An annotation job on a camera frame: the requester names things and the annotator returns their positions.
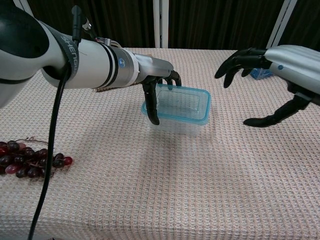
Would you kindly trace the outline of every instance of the robotic arm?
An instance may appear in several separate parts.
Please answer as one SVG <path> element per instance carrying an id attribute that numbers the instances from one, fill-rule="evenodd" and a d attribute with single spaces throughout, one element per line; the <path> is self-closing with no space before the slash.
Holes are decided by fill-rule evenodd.
<path id="1" fill-rule="evenodd" d="M 225 75 L 223 86 L 228 88 L 240 69 L 243 69 L 241 76 L 245 77 L 253 68 L 270 69 L 287 82 L 287 90 L 293 93 L 294 97 L 274 114 L 264 118 L 247 119 L 243 122 L 245 125 L 269 127 L 299 110 L 304 110 L 310 102 L 320 106 L 320 52 L 297 45 L 239 50 L 223 62 L 215 78 Z"/>
<path id="2" fill-rule="evenodd" d="M 82 27 L 95 37 L 80 11 Z M 32 76 L 41 70 L 57 87 L 66 68 L 70 76 L 65 88 L 127 87 L 142 83 L 150 121 L 159 125 L 155 87 L 162 79 L 181 86 L 173 65 L 151 56 L 134 54 L 99 41 L 79 40 L 58 32 L 14 6 L 1 6 L 0 13 L 0 108 L 7 105 Z"/>

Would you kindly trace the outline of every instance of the tablecloth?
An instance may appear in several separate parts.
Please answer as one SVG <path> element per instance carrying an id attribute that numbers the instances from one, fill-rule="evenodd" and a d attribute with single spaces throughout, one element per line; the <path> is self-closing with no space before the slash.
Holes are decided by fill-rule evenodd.
<path id="1" fill-rule="evenodd" d="M 209 123 L 198 136 L 153 131 L 141 85 L 65 90 L 54 151 L 74 162 L 50 180 L 37 239 L 320 237 L 320 108 L 248 127 L 292 99 L 285 81 L 237 74 L 224 89 L 214 75 L 231 50 L 129 50 L 170 61 L 184 86 L 209 91 Z M 55 94 L 38 72 L 0 109 L 0 141 L 47 140 Z M 0 239 L 26 239 L 42 184 L 0 176 Z"/>

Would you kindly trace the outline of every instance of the clear plastic container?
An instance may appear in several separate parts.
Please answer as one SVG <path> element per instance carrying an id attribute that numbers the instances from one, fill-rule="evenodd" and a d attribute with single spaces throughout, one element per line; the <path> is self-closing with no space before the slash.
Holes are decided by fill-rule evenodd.
<path id="1" fill-rule="evenodd" d="M 197 135 L 208 123 L 211 95 L 208 91 L 185 87 L 157 84 L 157 115 L 160 125 L 153 125 L 147 115 L 146 102 L 141 112 L 152 129 L 171 133 Z"/>

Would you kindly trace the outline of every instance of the bunch of grapes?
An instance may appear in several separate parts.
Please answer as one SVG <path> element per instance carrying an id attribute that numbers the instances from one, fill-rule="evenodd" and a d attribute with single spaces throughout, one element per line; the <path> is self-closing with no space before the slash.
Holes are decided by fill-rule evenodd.
<path id="1" fill-rule="evenodd" d="M 34 151 L 24 143 L 16 141 L 0 141 L 0 174 L 15 174 L 18 178 L 37 178 L 45 176 L 48 150 L 43 148 Z M 59 169 L 72 163 L 70 156 L 56 154 L 52 159 L 52 167 Z"/>

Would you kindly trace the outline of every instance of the blue logo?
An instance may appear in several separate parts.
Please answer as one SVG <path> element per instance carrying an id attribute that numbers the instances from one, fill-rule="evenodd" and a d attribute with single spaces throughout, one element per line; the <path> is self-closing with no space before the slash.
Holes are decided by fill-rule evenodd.
<path id="1" fill-rule="evenodd" d="M 125 60 L 123 60 L 122 58 L 119 58 L 119 66 L 120 66 L 120 68 L 124 68 L 125 66 L 126 66 L 126 62 L 125 62 Z"/>

